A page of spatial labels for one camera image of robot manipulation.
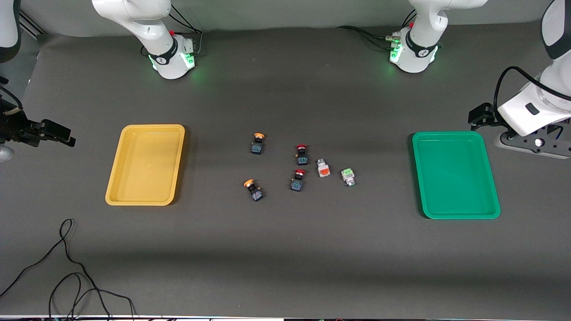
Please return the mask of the green plastic tray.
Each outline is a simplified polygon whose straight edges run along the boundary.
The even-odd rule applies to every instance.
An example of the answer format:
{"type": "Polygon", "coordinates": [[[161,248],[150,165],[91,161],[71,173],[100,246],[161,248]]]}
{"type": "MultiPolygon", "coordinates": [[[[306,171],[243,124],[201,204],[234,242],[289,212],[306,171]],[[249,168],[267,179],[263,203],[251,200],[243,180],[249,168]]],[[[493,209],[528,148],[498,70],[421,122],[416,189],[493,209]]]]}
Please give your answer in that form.
{"type": "Polygon", "coordinates": [[[501,213],[483,137],[472,131],[413,134],[423,214],[430,219],[496,219],[501,213]]]}

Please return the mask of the yellow plastic tray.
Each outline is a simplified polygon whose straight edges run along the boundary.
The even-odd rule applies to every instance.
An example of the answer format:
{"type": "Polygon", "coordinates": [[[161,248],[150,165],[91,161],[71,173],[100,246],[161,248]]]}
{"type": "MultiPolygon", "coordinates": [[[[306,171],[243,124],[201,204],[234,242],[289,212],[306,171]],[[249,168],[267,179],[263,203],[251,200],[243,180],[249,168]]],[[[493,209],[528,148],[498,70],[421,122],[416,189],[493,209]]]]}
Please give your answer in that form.
{"type": "Polygon", "coordinates": [[[179,124],[123,128],[105,195],[111,206],[167,206],[175,197],[186,131],[179,124]]]}

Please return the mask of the dark grey table cloth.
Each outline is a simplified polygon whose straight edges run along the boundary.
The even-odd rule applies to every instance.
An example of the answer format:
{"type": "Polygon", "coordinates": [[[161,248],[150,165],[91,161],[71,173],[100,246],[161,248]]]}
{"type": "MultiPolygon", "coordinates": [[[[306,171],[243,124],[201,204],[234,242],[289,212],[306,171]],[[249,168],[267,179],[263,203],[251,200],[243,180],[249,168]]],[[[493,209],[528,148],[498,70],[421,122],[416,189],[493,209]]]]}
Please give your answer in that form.
{"type": "MultiPolygon", "coordinates": [[[[482,128],[501,214],[437,221],[422,215],[410,148],[416,132],[468,130],[506,67],[540,73],[538,22],[450,26],[420,74],[349,30],[216,31],[203,43],[197,68],[169,81],[132,36],[43,37],[24,110],[77,144],[13,144],[0,163],[0,293],[71,218],[70,254],[141,314],[571,320],[571,159],[496,148],[501,128],[482,128]],[[106,203],[131,124],[185,128],[167,206],[106,203]]],[[[47,314],[77,270],[58,246],[0,296],[0,315],[47,314]]]]}

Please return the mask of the aluminium frame rail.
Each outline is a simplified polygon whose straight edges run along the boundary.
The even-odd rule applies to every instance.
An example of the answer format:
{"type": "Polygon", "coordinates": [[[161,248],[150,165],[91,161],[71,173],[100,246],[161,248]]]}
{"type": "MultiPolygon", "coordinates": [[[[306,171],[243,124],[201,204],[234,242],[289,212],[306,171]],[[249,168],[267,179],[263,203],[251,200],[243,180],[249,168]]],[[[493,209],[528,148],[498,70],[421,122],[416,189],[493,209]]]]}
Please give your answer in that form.
{"type": "Polygon", "coordinates": [[[45,35],[48,33],[24,11],[20,11],[19,17],[20,27],[31,37],[37,38],[39,35],[45,35]]]}

